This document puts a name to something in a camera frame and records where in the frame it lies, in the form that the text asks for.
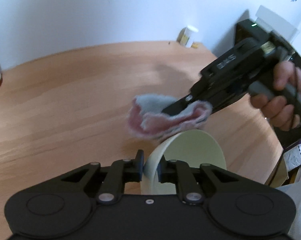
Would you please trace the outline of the person right hand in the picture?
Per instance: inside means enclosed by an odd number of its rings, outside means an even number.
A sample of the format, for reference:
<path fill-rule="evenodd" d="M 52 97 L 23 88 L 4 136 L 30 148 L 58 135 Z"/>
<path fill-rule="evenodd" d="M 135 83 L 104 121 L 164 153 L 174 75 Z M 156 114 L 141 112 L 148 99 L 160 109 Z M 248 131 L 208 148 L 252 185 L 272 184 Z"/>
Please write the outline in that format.
<path fill-rule="evenodd" d="M 296 86 L 301 93 L 301 69 L 294 63 L 285 61 L 277 64 L 274 68 L 273 87 L 275 90 L 281 91 L 288 83 Z M 289 131 L 300 125 L 300 116 L 294 114 L 294 106 L 288 104 L 284 96 L 277 96 L 269 100 L 266 95 L 258 94 L 250 98 L 250 103 L 262 112 L 271 125 L 282 131 Z"/>

